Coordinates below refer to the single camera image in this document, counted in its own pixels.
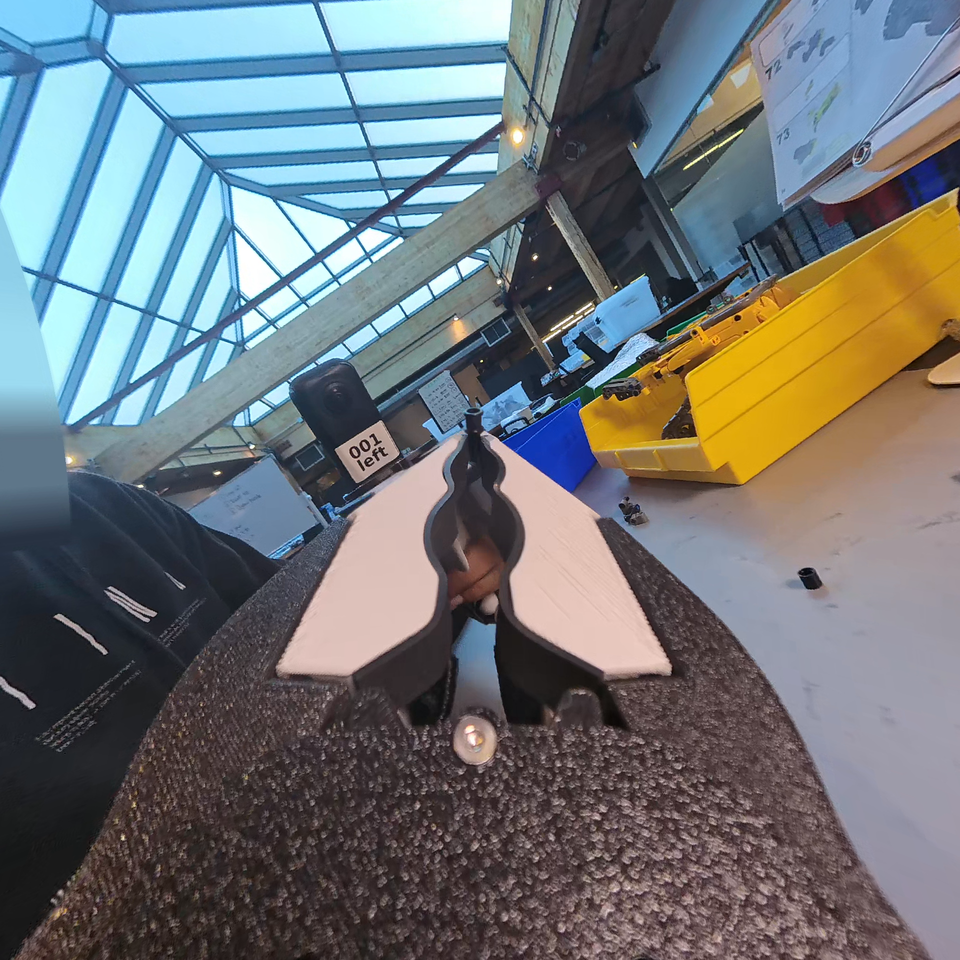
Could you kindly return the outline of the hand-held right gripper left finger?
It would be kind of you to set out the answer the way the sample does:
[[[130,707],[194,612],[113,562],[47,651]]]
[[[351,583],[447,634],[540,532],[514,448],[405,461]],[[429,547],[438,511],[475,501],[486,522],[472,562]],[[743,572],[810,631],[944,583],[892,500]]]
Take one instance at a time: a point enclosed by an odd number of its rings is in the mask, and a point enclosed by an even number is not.
[[[466,444],[466,434],[444,441],[355,510],[279,655],[278,680],[383,693],[412,724],[449,718],[449,550]]]

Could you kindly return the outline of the blue plastic bin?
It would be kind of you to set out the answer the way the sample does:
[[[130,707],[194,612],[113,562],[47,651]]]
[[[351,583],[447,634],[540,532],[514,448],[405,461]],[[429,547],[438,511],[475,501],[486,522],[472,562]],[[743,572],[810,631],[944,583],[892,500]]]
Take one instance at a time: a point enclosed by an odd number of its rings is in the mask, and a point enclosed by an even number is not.
[[[506,447],[571,494],[596,465],[581,406],[580,399],[573,399],[503,440]]]

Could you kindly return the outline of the stack of red blue crates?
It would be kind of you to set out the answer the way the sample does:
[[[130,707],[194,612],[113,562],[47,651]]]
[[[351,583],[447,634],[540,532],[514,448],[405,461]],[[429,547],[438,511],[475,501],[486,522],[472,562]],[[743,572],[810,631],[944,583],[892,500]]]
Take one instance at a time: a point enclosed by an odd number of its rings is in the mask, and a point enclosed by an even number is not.
[[[786,214],[785,225],[801,262],[810,263],[957,189],[958,185],[959,145],[954,143],[859,198],[835,204],[806,199]]]

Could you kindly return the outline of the large whiteboard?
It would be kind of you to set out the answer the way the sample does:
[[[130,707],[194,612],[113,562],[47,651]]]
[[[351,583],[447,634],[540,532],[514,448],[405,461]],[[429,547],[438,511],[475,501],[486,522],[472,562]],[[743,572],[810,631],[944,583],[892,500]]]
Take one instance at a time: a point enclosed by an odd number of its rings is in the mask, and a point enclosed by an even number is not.
[[[265,556],[325,525],[311,497],[271,455],[219,486],[187,512],[211,530],[241,540]]]

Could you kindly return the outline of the instruction booklet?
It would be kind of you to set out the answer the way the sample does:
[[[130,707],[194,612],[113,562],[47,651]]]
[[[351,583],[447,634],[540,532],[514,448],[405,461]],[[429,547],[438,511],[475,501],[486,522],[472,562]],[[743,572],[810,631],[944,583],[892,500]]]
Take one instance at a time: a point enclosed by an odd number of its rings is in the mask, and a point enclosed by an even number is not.
[[[787,210],[811,198],[855,147],[958,75],[957,1],[791,2],[750,44]]]

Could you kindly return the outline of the small notice board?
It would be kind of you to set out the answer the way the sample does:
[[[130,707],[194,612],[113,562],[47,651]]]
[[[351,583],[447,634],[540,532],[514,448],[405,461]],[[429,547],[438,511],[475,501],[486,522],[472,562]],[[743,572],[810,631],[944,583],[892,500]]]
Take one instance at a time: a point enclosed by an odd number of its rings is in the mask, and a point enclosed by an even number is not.
[[[470,402],[449,370],[426,382],[417,394],[429,414],[426,428],[437,438],[458,429],[470,408]]]

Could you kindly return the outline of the yellow tracked toy robot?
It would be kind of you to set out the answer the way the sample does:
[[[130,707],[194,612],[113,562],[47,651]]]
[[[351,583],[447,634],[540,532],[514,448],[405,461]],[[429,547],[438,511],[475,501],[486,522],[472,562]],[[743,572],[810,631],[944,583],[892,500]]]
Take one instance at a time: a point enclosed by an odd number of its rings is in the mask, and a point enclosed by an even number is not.
[[[687,378],[698,367],[734,342],[757,330],[789,306],[795,294],[777,276],[772,276],[721,306],[712,308],[678,333],[647,349],[632,374],[613,379],[602,387],[603,402],[636,399],[660,401],[668,390],[682,390],[678,408],[662,427],[663,440],[686,440],[697,435]]]

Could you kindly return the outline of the person's left hand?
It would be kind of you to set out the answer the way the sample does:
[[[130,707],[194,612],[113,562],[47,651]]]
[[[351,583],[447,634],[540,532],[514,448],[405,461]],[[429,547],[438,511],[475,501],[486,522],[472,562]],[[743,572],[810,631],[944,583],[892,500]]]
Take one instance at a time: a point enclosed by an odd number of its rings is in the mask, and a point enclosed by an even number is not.
[[[452,569],[447,573],[451,610],[482,601],[499,590],[503,560],[497,546],[488,537],[468,543],[464,557],[466,570]]]

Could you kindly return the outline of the deep yellow plastic bin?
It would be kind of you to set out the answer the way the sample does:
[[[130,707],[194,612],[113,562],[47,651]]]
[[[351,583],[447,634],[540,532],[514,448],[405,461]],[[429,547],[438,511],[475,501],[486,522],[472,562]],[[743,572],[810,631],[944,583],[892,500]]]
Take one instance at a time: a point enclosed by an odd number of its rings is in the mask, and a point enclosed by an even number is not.
[[[793,293],[786,282],[818,261],[780,283]],[[840,318],[818,316],[793,294],[773,318],[686,378],[695,437],[661,438],[681,389],[661,400],[604,402],[599,395],[587,404],[582,426],[598,464],[630,477],[743,485],[947,337],[912,360],[894,338],[882,351],[893,357],[886,366],[857,345],[863,334],[844,336]]]

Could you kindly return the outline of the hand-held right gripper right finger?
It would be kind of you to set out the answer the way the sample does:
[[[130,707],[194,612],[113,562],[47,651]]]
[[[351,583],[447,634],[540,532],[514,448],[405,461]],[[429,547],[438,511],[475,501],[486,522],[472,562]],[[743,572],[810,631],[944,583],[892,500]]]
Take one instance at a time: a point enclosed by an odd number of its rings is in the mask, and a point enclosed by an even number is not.
[[[502,441],[484,438],[487,536],[504,566],[494,641],[511,723],[539,723],[571,690],[609,706],[619,682],[673,663],[601,528],[600,516]]]

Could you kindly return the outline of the white storage boxes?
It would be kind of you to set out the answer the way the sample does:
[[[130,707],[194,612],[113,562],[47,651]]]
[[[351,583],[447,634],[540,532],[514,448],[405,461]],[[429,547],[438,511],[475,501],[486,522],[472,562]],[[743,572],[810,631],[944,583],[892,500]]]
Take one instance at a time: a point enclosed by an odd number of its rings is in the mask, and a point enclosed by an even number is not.
[[[576,341],[584,335],[604,353],[613,354],[620,345],[651,327],[660,317],[661,307],[651,288],[650,278],[644,274],[601,301],[563,334],[561,342],[573,356],[581,352]]]

